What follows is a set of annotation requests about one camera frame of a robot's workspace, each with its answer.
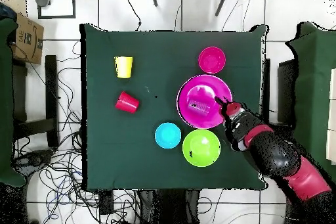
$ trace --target small object in bowl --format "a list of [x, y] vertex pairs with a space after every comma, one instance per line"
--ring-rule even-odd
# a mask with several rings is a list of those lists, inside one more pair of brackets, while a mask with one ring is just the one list
[[225, 54], [218, 47], [205, 48], [198, 57], [198, 64], [204, 72], [216, 74], [225, 66]]
[[191, 100], [189, 101], [188, 108], [199, 115], [206, 116], [209, 113], [210, 106], [206, 103]]
[[174, 123], [162, 123], [155, 131], [155, 141], [161, 148], [175, 148], [181, 140], [181, 130]]

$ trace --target bowl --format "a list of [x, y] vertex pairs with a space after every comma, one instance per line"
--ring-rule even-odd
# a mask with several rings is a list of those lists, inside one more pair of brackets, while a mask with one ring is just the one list
[[225, 54], [218, 47], [205, 48], [198, 57], [198, 64], [204, 72], [216, 74], [225, 66]]
[[180, 143], [181, 130], [174, 123], [162, 123], [154, 136], [161, 148], [175, 148]]
[[221, 143], [211, 131], [197, 129], [184, 138], [182, 151], [190, 164], [196, 167], [206, 167], [213, 164], [219, 157]]
[[209, 129], [223, 123], [218, 96], [232, 101], [229, 87], [216, 76], [202, 74], [185, 82], [177, 94], [177, 111], [182, 120], [193, 128]]

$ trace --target lime green bowl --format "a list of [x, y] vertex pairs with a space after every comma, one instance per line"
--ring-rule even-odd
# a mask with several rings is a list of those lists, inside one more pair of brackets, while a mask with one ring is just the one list
[[197, 167], [206, 167], [213, 164], [219, 157], [221, 143], [211, 131], [197, 129], [184, 138], [182, 151], [190, 164]]

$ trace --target floor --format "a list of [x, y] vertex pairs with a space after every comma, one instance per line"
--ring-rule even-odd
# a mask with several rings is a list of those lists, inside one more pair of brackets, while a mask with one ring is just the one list
[[[182, 11], [177, 10], [180, 0], [157, 0], [158, 7], [152, 0], [130, 0], [141, 19], [139, 30], [182, 30], [190, 31], [249, 31], [257, 24], [269, 26], [266, 37], [266, 57], [271, 59], [270, 71], [270, 121], [277, 122], [278, 110], [278, 64], [293, 58], [285, 41], [293, 39], [296, 26], [302, 21], [313, 21], [330, 29], [336, 27], [335, 0], [226, 0], [218, 17], [215, 11], [220, 0], [183, 0]], [[75, 18], [38, 19], [37, 6], [34, 0], [27, 0], [28, 17], [45, 27], [43, 57], [56, 55], [59, 61], [77, 57], [80, 53], [79, 24], [91, 23], [108, 31], [134, 31], [138, 26], [138, 18], [133, 13], [127, 0], [75, 0]], [[42, 16], [72, 15], [72, 0], [52, 0], [51, 5], [41, 11]], [[45, 118], [45, 87], [36, 72], [27, 65], [27, 113], [29, 120]], [[37, 72], [44, 77], [44, 67], [35, 65]], [[58, 70], [63, 68], [79, 68], [80, 59], [75, 58], [58, 62]], [[81, 81], [79, 70], [64, 70], [60, 79], [73, 90], [73, 101], [70, 108], [81, 118]], [[66, 95], [59, 90], [60, 103], [67, 105]], [[60, 138], [77, 131], [78, 125], [64, 125], [66, 116], [59, 110]], [[24, 145], [27, 139], [21, 139]], [[61, 150], [71, 148], [71, 141], [66, 141]], [[25, 150], [31, 151], [46, 145], [45, 135], [34, 135]], [[28, 214], [31, 219], [43, 222], [48, 218], [49, 209], [53, 208], [55, 197], [52, 192], [55, 184], [50, 180], [50, 173], [35, 173], [28, 189]], [[52, 171], [61, 182], [61, 172]], [[266, 179], [265, 190], [224, 190], [203, 189], [199, 200], [198, 212], [201, 224], [282, 224], [285, 215], [285, 196], [276, 184]], [[64, 219], [73, 212], [74, 205], [61, 200], [55, 208], [55, 214], [46, 224], [64, 224]], [[66, 224], [98, 224], [90, 211], [83, 205], [73, 212], [73, 217]], [[133, 220], [132, 210], [127, 214]]]

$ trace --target yellow cup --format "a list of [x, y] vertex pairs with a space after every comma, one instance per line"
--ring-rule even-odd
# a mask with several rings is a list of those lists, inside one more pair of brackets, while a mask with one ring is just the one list
[[114, 57], [115, 71], [118, 78], [130, 78], [133, 57]]

